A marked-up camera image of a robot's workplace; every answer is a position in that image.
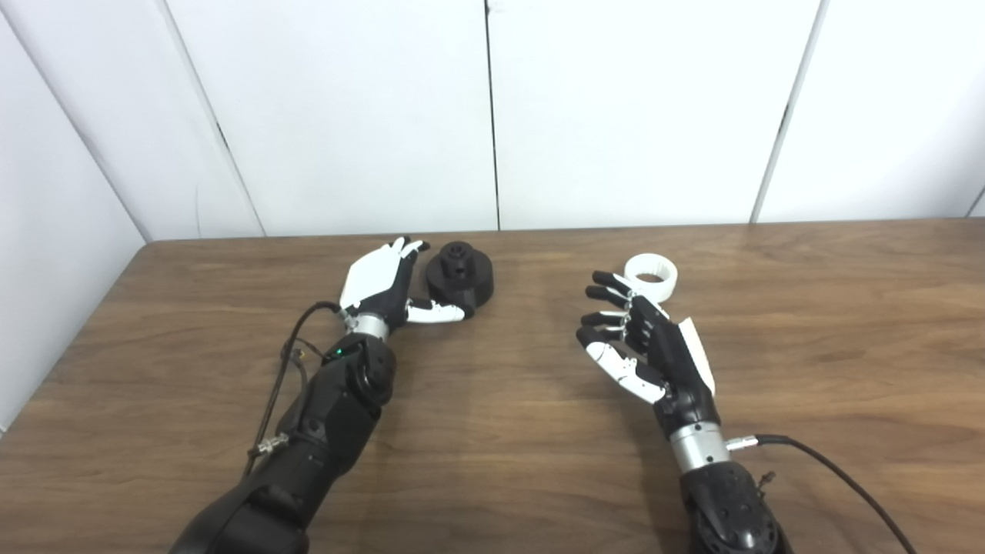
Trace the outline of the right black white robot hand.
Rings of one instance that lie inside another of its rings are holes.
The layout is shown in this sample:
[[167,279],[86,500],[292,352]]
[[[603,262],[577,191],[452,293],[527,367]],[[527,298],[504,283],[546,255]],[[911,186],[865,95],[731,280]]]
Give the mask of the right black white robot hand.
[[614,382],[653,408],[666,438],[686,426],[721,418],[714,383],[692,319],[673,322],[625,277],[594,271],[585,293],[616,311],[582,316],[576,337]]

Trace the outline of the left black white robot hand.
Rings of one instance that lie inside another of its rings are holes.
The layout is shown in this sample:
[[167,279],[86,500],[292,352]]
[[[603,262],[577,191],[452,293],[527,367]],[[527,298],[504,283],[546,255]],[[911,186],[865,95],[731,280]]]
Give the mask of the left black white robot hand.
[[429,248],[428,242],[399,236],[352,263],[339,302],[349,333],[386,342],[407,323],[460,322],[475,315],[471,306],[409,294],[419,253]]

